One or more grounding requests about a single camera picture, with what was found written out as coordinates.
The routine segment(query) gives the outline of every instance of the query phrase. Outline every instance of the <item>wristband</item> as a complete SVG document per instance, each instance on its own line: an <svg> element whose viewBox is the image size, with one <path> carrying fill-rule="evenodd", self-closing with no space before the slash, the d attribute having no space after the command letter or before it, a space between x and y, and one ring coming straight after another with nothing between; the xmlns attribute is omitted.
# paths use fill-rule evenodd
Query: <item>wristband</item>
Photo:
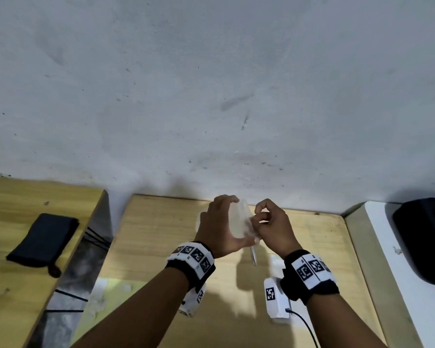
<svg viewBox="0 0 435 348"><path fill-rule="evenodd" d="M195 288L198 293L216 269L211 249L205 244L188 242L179 245L167 258L167 267L176 268L186 275L189 291Z"/></svg>
<svg viewBox="0 0 435 348"><path fill-rule="evenodd" d="M285 258L284 278L280 286L290 300L301 299L306 305L313 294L338 294L337 280L316 255L300 249Z"/></svg>

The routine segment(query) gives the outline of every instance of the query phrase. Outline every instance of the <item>gray floor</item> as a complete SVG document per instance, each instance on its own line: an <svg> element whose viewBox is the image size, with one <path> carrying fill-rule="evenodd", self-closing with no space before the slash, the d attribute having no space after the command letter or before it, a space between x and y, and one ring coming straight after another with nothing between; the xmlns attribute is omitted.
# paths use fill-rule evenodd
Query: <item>gray floor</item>
<svg viewBox="0 0 435 348"><path fill-rule="evenodd" d="M60 279L58 289L88 298L102 268L106 251L81 242L68 268ZM85 302L54 293L47 309L84 309ZM81 313L44 313L29 341L28 348L67 348L81 319Z"/></svg>

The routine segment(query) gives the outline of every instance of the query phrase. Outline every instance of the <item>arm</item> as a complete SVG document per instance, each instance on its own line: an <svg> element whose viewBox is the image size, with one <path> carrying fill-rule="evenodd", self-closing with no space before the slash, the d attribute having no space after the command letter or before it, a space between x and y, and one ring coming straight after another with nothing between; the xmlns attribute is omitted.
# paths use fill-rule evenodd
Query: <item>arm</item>
<svg viewBox="0 0 435 348"><path fill-rule="evenodd" d="M271 200L258 203L255 214L251 219L253 228L282 259L302 249L289 217ZM322 348L386 348L339 294L314 294L307 302L307 310Z"/></svg>
<svg viewBox="0 0 435 348"><path fill-rule="evenodd" d="M255 244L253 237L236 239L232 236L229 230L229 207L232 202L238 202L238 199L235 196L218 196L210 203L208 211L200 215L195 241L206 244L215 259ZM188 287L187 277L180 270L162 270L72 347L157 347Z"/></svg>

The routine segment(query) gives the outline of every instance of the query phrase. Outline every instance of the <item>yellow wooden table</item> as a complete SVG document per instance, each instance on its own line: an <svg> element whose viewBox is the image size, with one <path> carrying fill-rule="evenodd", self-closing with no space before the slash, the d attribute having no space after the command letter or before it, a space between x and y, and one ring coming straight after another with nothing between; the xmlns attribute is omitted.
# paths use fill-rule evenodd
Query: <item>yellow wooden table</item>
<svg viewBox="0 0 435 348"><path fill-rule="evenodd" d="M56 182L0 177L0 348L27 344L58 279L47 268L30 268L5 260L41 213L71 216L80 225L58 258L64 271L104 190Z"/></svg>
<svg viewBox="0 0 435 348"><path fill-rule="evenodd" d="M207 203L134 195L100 271L97 282L104 282L108 289L94 290L98 300L112 310L126 300L125 291L135 292L160 272L176 246L194 238L197 214ZM286 212L302 246L325 260L338 280L342 296L383 339L342 217ZM271 322L266 312L263 281L270 276L269 257L274 255L264 244L256 252L257 266L251 262L249 249L217 259L216 271L206 282L207 290L197 315L191 319L176 315L160 347L313 347L302 323L292 322L290 326ZM107 315L106 312L89 314L86 310L73 341L90 328L90 322L92 325L98 322L95 316L100 314Z"/></svg>

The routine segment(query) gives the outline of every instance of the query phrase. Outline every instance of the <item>gray wall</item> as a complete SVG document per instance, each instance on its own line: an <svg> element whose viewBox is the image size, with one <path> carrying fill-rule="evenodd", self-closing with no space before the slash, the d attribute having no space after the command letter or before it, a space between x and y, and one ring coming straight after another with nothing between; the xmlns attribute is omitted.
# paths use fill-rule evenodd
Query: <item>gray wall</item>
<svg viewBox="0 0 435 348"><path fill-rule="evenodd" d="M118 208L435 191L435 0L0 0L0 174Z"/></svg>

